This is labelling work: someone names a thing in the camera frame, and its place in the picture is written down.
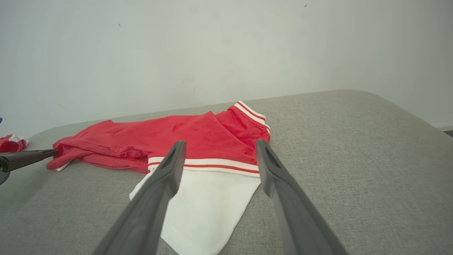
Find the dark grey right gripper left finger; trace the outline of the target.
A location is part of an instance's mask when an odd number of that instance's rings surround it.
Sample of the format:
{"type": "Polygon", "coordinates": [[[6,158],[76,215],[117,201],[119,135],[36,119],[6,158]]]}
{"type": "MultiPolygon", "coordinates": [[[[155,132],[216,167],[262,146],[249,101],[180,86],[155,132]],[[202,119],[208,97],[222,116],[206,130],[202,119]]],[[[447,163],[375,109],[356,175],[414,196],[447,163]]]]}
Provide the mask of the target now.
{"type": "Polygon", "coordinates": [[[92,255],[155,255],[168,203],[177,194],[186,142],[177,141],[92,255]]]}

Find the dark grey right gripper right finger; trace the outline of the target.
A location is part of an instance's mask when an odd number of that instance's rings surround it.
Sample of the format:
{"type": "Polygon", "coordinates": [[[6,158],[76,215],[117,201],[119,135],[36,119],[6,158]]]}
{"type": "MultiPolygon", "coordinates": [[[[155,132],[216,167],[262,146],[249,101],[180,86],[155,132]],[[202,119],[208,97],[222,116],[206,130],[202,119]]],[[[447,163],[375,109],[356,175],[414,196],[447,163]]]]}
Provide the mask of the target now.
{"type": "Polygon", "coordinates": [[[349,255],[270,144],[256,141],[262,189],[276,213],[284,255],[349,255]]]}

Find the crumpled red and white garment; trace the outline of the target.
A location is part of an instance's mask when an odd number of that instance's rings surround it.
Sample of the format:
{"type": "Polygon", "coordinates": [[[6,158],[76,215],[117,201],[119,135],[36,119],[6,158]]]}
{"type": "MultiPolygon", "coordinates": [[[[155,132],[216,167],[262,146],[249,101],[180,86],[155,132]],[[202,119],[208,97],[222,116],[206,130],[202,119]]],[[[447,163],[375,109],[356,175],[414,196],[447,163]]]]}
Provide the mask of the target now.
{"type": "Polygon", "coordinates": [[[29,144],[27,139],[15,134],[0,138],[0,153],[21,152],[29,144]]]}

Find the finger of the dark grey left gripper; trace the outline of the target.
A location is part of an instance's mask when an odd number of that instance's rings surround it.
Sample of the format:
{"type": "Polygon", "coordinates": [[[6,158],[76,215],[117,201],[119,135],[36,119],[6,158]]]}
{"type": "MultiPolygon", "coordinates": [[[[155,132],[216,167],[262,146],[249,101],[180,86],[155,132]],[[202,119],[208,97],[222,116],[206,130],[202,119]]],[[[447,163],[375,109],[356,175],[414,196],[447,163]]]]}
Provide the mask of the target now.
{"type": "Polygon", "coordinates": [[[11,172],[59,154],[58,149],[0,153],[0,172],[11,172]]]}

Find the red shirt with white sleeves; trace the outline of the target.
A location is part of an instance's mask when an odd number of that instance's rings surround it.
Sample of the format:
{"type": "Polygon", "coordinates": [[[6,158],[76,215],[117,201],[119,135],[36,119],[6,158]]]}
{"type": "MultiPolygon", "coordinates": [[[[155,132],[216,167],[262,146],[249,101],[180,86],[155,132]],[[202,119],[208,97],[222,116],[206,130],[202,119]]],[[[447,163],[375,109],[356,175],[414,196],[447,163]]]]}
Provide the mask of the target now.
{"type": "Polygon", "coordinates": [[[218,114],[107,120],[55,142],[59,154],[47,169],[61,171],[78,160],[144,173],[129,195],[133,199],[170,147],[186,141],[180,187],[169,202],[161,238],[178,255],[218,255],[260,184],[255,142],[270,140],[265,120],[242,101],[218,114]]]}

